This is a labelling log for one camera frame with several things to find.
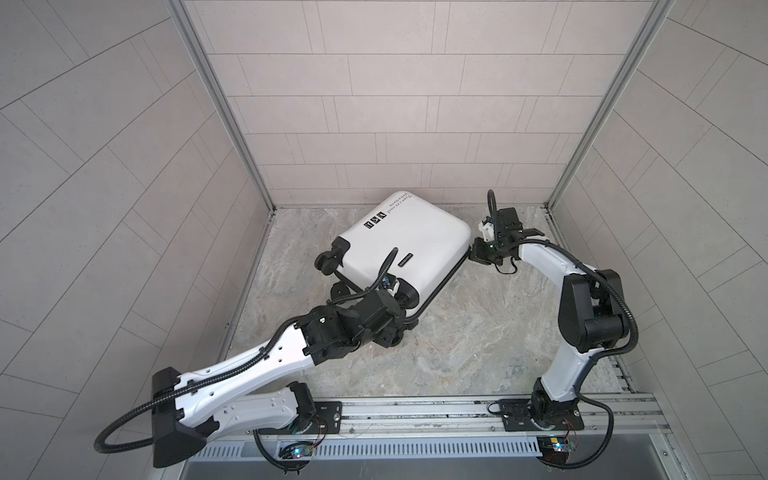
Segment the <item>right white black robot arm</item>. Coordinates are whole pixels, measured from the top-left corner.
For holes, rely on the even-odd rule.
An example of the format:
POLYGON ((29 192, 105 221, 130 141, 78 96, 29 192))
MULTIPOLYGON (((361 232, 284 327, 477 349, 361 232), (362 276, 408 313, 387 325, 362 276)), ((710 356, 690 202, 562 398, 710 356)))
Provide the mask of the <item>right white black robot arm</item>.
POLYGON ((524 228, 513 207, 500 209, 493 190, 487 192, 489 215, 478 225, 469 258, 500 268, 525 262, 560 289, 557 325, 561 345, 544 375, 534 383, 526 416, 540 430, 562 425, 571 434, 575 427, 567 415, 578 404, 604 410, 608 423, 603 440, 591 455, 570 463, 555 449, 539 462, 558 470, 575 470, 595 462, 613 436, 615 417, 611 408, 585 396, 582 386, 592 368, 603 358, 631 352, 639 341, 639 329, 623 294, 621 278, 610 269, 596 270, 535 228, 524 228))

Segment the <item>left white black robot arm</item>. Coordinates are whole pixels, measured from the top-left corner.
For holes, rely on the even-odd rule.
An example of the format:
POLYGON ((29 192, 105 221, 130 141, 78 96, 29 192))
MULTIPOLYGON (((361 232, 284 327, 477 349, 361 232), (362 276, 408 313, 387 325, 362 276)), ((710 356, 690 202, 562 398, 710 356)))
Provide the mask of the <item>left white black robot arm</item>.
POLYGON ((196 372, 182 374, 172 367, 158 372, 151 400, 106 426, 96 436, 94 450, 117 454, 150 447, 154 467, 180 463, 201 451, 223 428, 224 409, 232 401, 288 374, 342 359, 387 328, 400 326, 405 311, 391 292, 397 282, 388 275, 397 253, 389 252, 365 290, 284 321, 260 346, 196 372), (151 437, 109 443, 119 427, 146 412, 152 415, 151 437))

